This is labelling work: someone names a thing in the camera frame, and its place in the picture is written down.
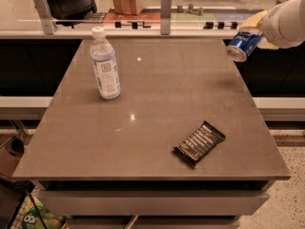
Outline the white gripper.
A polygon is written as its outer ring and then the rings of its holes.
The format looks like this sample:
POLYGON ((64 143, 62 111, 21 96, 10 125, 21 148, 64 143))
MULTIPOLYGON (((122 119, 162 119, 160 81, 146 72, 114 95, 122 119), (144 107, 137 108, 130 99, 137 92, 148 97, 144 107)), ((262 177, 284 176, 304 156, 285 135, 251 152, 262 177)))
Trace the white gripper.
POLYGON ((288 49, 305 41, 305 0, 288 0, 271 10, 247 18, 240 32, 261 34, 257 47, 262 50, 288 49))

